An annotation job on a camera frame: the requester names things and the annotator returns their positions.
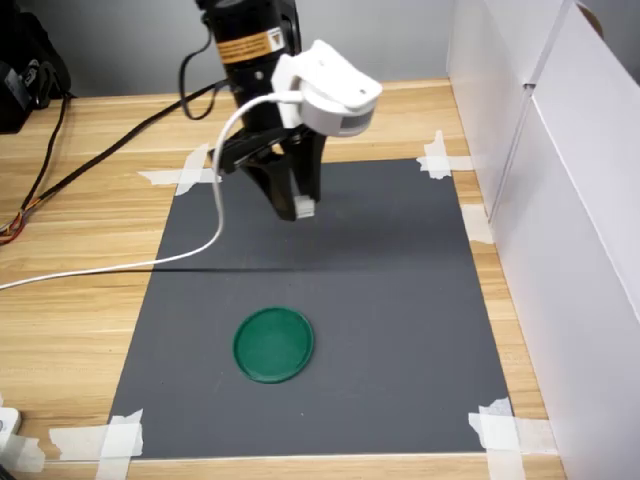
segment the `wooden table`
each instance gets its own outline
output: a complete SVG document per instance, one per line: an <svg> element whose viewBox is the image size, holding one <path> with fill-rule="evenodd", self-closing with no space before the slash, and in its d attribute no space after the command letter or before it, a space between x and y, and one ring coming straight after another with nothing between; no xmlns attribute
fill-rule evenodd
<svg viewBox="0 0 640 480"><path fill-rule="evenodd" d="M46 184L65 176L175 95L76 99L71 103ZM193 102L201 111L208 98ZM12 218L33 182L60 102L34 112L18 135L0 137L0 219ZM154 258L174 186L151 186L140 170L181 168L195 147L213 144L234 109L220 95L214 113L192 122L176 111L73 182L0 248L0 283L33 275ZM447 79L385 85L369 130L330 139L324 161L411 158L442 130L449 155L468 155ZM481 204L474 172L453 174L460 203ZM471 242L515 415L546 418L509 290L493 245ZM0 393L23 414L22 435L40 438L42 474L93 478L95 464L56 462L52 427L103 425L115 394L149 273L76 277L0 292ZM554 456L526 456L527 478L564 478ZM252 459L133 460L129 478L486 479L484 454L369 455Z"/></svg>

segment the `white wall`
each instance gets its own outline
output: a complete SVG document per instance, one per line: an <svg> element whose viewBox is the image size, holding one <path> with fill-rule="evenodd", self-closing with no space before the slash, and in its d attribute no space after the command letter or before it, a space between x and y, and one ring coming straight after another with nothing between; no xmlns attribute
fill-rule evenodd
<svg viewBox="0 0 640 480"><path fill-rule="evenodd" d="M65 59L76 95L177 90L182 58L206 40L194 0L19 0ZM446 76L452 0L298 0L303 44L322 38L378 80ZM187 88L222 78L215 47Z"/></svg>

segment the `green lid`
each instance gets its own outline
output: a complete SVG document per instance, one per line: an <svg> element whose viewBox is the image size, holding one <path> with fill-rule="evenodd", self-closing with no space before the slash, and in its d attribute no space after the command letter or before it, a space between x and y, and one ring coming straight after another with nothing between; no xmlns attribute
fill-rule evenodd
<svg viewBox="0 0 640 480"><path fill-rule="evenodd" d="M240 370L260 383L279 383L302 370L313 351L313 330L302 314L270 307L248 317L233 338Z"/></svg>

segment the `warning label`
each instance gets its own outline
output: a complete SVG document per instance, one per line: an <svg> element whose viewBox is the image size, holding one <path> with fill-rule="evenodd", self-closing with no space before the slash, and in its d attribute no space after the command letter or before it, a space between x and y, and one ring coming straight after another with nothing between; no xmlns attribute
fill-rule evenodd
<svg viewBox="0 0 640 480"><path fill-rule="evenodd" d="M222 63L237 63L261 57L284 48L284 38L280 27L248 37L218 43Z"/></svg>

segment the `masking tape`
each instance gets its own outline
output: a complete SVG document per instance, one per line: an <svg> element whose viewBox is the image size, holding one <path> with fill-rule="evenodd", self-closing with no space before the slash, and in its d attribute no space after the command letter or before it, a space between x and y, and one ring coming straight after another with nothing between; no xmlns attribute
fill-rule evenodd
<svg viewBox="0 0 640 480"><path fill-rule="evenodd" d="M187 193L196 183L213 183L213 170L204 168L208 152L209 144L204 143L187 156L182 169L151 170L138 174L148 179L152 185L178 185L175 193L177 197ZM218 175L217 181L221 182L222 177Z"/></svg>
<svg viewBox="0 0 640 480"><path fill-rule="evenodd" d="M549 421L514 417L509 399L478 412L469 413L469 425L487 450L491 480L524 480L523 454L558 454Z"/></svg>
<svg viewBox="0 0 640 480"><path fill-rule="evenodd" d="M142 455L141 419L138 410L128 417L115 415L109 425L52 428L49 437L60 450L60 460L98 460L96 480L124 480L131 457Z"/></svg>
<svg viewBox="0 0 640 480"><path fill-rule="evenodd" d="M461 205L460 209L462 210L464 228L467 231L469 240L489 244L494 243L493 234L489 227L489 219L484 211L484 205Z"/></svg>
<svg viewBox="0 0 640 480"><path fill-rule="evenodd" d="M38 473L44 468L44 452L38 447L37 438L23 437L11 433L11 425L3 425L0 464L7 470L23 473Z"/></svg>
<svg viewBox="0 0 640 480"><path fill-rule="evenodd" d="M436 132L432 143L424 146L424 155L416 159L420 164L420 171L429 172L429 176L437 180L450 177L452 170L473 170L471 157L447 155L442 130Z"/></svg>

